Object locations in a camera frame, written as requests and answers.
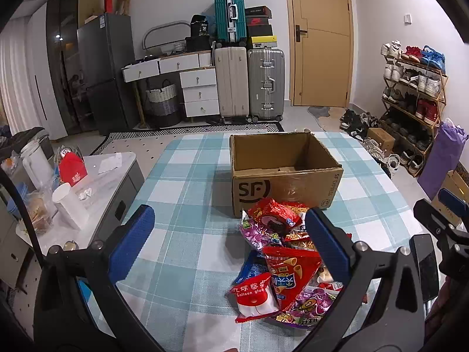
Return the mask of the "wooden yellow door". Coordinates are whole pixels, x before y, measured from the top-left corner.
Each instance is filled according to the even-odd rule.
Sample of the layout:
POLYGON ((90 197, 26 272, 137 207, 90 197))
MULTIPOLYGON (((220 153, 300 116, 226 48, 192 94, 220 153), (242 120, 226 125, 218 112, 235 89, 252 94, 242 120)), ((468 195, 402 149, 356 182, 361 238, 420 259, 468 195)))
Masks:
POLYGON ((351 0, 287 0, 289 98, 295 106, 345 107, 351 92, 351 0))

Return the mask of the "small cardboard box on floor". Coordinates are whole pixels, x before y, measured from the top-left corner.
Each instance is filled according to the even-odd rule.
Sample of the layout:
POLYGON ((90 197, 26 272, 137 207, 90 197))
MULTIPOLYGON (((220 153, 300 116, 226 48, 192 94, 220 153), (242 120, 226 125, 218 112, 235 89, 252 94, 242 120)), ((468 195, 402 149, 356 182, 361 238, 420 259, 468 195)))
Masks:
POLYGON ((367 137, 377 142, 379 149, 384 152, 384 155, 388 157, 391 155, 393 146, 395 144, 395 138, 387 133, 382 128, 369 128, 367 131, 367 137))

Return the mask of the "grey white side cabinet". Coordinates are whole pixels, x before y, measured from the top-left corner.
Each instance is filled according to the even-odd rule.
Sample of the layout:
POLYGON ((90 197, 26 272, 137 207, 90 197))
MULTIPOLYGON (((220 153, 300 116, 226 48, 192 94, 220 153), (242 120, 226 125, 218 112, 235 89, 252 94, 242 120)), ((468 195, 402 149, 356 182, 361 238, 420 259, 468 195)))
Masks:
POLYGON ((121 166, 100 173, 101 163, 110 157, 104 154, 84 158, 87 176, 72 190, 79 195, 91 189, 91 196, 81 202, 89 214, 88 221, 74 229, 62 220, 61 214, 56 214, 52 227, 37 237, 43 255, 47 254, 51 246, 64 246, 68 241, 85 249, 96 239, 106 240, 123 223, 145 179, 133 152, 120 153, 121 166))

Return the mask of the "red gift bag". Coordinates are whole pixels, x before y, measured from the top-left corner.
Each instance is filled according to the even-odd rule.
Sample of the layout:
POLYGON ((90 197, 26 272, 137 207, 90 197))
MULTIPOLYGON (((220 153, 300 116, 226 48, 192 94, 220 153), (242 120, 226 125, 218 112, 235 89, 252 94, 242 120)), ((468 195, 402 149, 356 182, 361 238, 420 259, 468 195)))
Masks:
POLYGON ((62 149, 59 152, 58 168, 60 179, 72 187, 87 176, 87 169, 79 151, 62 149))

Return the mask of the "silver hard suitcase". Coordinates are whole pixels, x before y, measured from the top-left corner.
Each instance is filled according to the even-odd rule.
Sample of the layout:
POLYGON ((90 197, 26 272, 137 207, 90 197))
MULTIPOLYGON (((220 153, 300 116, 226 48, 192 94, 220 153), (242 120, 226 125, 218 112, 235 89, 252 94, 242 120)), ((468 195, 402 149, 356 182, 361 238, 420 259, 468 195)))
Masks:
POLYGON ((247 52, 250 116, 254 122, 283 119, 285 54, 279 48, 247 52))

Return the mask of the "red white jelly snack pack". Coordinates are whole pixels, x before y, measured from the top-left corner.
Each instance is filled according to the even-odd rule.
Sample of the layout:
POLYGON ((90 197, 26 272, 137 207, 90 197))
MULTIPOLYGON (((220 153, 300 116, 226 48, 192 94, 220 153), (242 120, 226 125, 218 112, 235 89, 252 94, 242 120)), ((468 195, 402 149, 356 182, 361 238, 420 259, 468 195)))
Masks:
POLYGON ((235 296, 239 310, 236 323, 263 319, 280 311, 271 288, 271 273, 248 278, 231 288, 230 293, 235 296))

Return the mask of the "dotted beige rug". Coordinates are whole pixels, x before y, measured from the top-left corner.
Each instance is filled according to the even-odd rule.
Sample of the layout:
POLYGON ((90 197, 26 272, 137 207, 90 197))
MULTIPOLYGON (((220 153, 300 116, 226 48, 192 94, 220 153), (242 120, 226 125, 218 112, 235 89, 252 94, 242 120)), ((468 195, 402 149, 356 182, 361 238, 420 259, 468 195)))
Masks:
POLYGON ((199 140, 204 135, 221 133, 253 134, 283 132, 279 122, 258 122, 246 124, 225 124, 205 126, 181 126, 162 130, 135 130, 132 132, 113 132, 91 153, 92 156, 133 152, 146 178, 162 155, 166 146, 172 141, 186 137, 188 140, 199 140))

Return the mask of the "teal hard suitcase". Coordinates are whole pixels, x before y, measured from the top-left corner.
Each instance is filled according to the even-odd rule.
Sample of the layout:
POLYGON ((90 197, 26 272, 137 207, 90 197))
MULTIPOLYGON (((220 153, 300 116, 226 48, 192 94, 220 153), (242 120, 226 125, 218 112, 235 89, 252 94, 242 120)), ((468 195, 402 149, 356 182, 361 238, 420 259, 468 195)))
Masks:
POLYGON ((247 40, 244 0, 214 0, 217 37, 224 43, 247 40))

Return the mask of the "teal white plaid tablecloth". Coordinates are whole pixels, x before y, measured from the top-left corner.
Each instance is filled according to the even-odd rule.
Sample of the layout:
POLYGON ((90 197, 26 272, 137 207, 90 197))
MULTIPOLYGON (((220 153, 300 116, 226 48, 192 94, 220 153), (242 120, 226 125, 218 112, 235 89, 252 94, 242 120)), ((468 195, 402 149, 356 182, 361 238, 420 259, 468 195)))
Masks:
MULTIPOLYGON (((327 217, 356 241, 393 251, 421 225, 393 181, 353 138, 316 137, 344 167, 327 217)), ((230 287, 249 244, 231 203, 229 138, 187 135, 163 151, 132 203, 149 205, 154 228, 118 284, 146 330, 167 351, 292 351, 302 329, 267 319, 236 323, 230 287)))

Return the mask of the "white drawer desk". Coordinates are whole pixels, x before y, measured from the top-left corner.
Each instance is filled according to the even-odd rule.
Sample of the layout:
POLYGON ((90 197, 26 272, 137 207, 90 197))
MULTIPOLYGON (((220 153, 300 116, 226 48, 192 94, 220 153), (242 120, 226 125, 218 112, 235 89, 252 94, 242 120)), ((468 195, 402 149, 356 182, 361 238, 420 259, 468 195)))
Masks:
POLYGON ((122 69, 126 83, 177 73, 189 119, 220 115, 215 66, 210 50, 146 58, 122 69))

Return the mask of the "stack of shoe boxes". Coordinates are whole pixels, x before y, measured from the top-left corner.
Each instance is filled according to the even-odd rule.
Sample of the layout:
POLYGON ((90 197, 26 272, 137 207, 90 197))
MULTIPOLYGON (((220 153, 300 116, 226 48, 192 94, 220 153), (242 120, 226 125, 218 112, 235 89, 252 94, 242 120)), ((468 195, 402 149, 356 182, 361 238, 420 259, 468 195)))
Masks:
POLYGON ((275 48, 277 37, 269 22, 272 12, 267 6, 253 6, 245 9, 247 25, 247 46, 253 48, 275 48))

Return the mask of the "woven laundry basket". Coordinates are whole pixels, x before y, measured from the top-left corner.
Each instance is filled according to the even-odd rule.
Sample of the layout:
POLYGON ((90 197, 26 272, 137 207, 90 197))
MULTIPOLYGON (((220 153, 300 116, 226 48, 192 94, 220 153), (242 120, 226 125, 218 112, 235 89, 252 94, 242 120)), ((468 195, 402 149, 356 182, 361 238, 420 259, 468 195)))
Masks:
POLYGON ((180 123, 180 102, 176 85, 164 79, 161 87, 146 90, 145 109, 151 127, 166 128, 180 123))

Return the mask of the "red cookie snack bag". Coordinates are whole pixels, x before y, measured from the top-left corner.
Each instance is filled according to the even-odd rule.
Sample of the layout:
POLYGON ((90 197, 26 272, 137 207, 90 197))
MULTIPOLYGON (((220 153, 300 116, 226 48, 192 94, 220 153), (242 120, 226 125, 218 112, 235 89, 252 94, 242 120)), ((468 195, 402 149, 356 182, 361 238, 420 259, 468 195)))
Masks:
POLYGON ((259 225, 264 225, 273 232, 286 234, 303 225, 308 209, 302 203, 277 202, 267 197, 252 206, 247 214, 259 225))

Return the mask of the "purple candy snack bag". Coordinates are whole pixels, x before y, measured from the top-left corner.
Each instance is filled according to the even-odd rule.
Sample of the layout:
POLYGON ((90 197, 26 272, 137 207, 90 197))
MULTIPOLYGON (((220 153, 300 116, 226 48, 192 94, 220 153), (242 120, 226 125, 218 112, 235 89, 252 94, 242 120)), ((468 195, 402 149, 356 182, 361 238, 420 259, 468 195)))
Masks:
POLYGON ((338 292, 307 286, 293 304, 273 317, 278 323, 302 329, 312 329, 333 305, 338 292))

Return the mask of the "red orange chip bag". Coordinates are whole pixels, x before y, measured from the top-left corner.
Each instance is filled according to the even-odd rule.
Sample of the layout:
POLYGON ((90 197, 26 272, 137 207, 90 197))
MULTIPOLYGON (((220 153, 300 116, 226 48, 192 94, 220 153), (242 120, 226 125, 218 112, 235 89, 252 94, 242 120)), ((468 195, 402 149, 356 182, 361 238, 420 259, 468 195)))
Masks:
POLYGON ((280 246, 262 249, 280 310, 287 310, 322 265, 317 251, 280 246))

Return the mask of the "clear plastic pitcher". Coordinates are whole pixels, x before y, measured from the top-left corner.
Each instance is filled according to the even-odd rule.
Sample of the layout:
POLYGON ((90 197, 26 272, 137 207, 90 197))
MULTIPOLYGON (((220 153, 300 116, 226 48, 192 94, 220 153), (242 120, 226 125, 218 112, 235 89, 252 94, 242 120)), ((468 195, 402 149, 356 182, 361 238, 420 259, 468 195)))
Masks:
POLYGON ((52 179, 52 166, 40 147, 39 141, 32 140, 27 143, 21 149, 20 157, 23 167, 36 189, 41 189, 52 179))

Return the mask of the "shoe rack with shoes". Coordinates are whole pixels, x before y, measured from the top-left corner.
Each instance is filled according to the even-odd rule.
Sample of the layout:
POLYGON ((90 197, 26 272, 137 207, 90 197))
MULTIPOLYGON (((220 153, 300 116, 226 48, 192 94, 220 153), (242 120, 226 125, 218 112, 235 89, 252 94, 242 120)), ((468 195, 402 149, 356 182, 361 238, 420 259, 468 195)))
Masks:
POLYGON ((402 47, 398 40, 380 49, 385 59, 380 127, 394 139, 392 153, 417 177, 428 160, 447 105, 446 59, 426 45, 402 47))

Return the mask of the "black refrigerator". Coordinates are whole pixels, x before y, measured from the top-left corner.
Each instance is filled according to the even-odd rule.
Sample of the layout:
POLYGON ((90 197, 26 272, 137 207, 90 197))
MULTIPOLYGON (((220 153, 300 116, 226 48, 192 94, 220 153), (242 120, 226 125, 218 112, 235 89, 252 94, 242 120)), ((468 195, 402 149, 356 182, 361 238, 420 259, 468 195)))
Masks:
POLYGON ((98 132, 133 130, 140 122, 123 68, 135 61, 130 17, 103 13, 77 30, 84 88, 98 132))

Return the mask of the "beige hard suitcase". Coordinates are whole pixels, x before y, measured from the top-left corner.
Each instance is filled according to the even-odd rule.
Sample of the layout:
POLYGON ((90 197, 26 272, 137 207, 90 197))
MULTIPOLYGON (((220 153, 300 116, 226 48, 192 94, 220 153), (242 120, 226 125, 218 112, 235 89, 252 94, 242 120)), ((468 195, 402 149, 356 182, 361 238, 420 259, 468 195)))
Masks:
POLYGON ((247 118, 250 114, 247 51, 243 47, 217 48, 215 72, 219 112, 223 118, 247 118))

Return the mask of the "brown SF cardboard box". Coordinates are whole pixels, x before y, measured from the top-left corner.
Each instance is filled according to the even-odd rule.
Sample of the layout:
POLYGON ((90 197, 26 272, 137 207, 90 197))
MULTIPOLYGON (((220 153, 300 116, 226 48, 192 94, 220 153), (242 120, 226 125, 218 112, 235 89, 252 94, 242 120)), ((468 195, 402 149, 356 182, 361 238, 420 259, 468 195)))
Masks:
POLYGON ((230 136, 235 217, 264 198, 327 209, 344 168, 312 132, 230 136))

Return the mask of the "blue cookie snack pack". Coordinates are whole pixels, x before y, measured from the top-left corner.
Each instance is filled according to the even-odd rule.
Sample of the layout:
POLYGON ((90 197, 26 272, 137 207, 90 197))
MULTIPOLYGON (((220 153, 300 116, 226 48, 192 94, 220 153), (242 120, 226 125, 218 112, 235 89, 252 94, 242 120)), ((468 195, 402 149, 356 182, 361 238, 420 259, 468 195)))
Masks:
POLYGON ((256 277, 263 273, 267 273, 268 271, 269 269, 263 254, 256 250, 252 250, 244 262, 239 275, 235 279, 234 285, 239 285, 251 277, 256 277))

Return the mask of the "white paper cup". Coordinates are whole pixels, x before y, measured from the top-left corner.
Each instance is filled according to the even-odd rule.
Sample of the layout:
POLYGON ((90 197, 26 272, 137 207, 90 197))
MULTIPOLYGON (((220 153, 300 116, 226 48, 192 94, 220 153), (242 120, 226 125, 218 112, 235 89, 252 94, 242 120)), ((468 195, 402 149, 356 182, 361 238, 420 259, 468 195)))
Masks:
POLYGON ((87 225, 89 213, 69 183, 64 183, 54 190, 52 202, 74 229, 82 230, 87 225))

